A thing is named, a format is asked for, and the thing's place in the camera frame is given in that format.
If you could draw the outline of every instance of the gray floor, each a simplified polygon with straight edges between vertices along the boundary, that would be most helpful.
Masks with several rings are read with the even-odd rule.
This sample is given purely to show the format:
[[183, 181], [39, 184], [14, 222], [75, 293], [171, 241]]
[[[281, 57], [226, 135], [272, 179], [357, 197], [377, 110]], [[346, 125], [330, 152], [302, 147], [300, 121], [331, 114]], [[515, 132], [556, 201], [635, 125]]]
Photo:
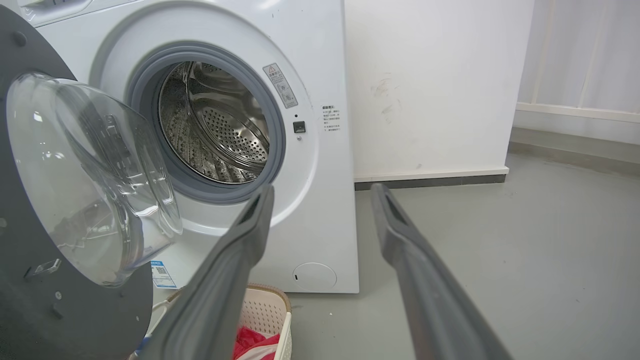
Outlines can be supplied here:
[[[394, 190], [515, 359], [640, 355], [640, 181], [509, 156], [504, 184]], [[291, 294], [293, 359], [412, 359], [369, 192], [359, 295]]]

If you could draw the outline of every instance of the laundry basket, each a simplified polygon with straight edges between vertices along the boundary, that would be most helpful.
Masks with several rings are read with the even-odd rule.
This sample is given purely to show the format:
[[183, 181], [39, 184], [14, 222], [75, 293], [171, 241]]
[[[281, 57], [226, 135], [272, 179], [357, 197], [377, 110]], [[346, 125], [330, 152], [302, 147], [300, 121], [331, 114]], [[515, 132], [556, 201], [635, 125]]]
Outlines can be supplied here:
[[291, 358], [291, 303], [279, 289], [249, 284], [244, 294], [240, 326], [267, 337], [280, 334], [274, 360]]

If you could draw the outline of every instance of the caution sticker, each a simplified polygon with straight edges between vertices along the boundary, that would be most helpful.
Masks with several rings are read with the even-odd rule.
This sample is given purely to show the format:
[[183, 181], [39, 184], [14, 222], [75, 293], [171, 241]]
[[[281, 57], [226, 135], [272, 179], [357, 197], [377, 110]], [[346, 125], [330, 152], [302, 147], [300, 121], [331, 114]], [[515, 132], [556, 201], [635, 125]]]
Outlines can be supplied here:
[[296, 96], [293, 95], [293, 90], [291, 90], [289, 82], [284, 77], [284, 74], [282, 74], [282, 71], [280, 71], [278, 65], [276, 63], [272, 63], [262, 69], [265, 74], [269, 76], [269, 79], [273, 86], [275, 86], [276, 90], [278, 90], [278, 94], [280, 94], [280, 98], [284, 103], [285, 109], [298, 105], [298, 100], [296, 100]]
[[324, 105], [322, 107], [322, 120], [325, 132], [340, 131], [340, 110], [334, 105]]

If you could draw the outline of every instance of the washing machine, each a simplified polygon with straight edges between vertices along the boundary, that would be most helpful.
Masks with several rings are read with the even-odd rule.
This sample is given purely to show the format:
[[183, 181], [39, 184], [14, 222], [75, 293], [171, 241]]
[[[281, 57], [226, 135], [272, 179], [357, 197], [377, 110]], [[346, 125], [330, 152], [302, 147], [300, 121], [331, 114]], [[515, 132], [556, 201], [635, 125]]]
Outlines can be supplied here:
[[342, 1], [8, 1], [79, 82], [152, 126], [183, 227], [152, 261], [157, 287], [187, 284], [269, 183], [250, 280], [358, 292]]

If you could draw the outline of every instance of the stainless steel drum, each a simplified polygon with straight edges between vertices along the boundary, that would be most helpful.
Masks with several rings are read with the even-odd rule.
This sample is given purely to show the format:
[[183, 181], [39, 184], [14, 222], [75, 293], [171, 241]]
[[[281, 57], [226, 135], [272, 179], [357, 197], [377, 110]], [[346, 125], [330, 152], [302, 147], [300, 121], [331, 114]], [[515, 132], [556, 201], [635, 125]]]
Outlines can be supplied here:
[[212, 65], [185, 62], [165, 79], [159, 118], [166, 141], [193, 171], [219, 183], [255, 180], [269, 156], [269, 132], [257, 101]]

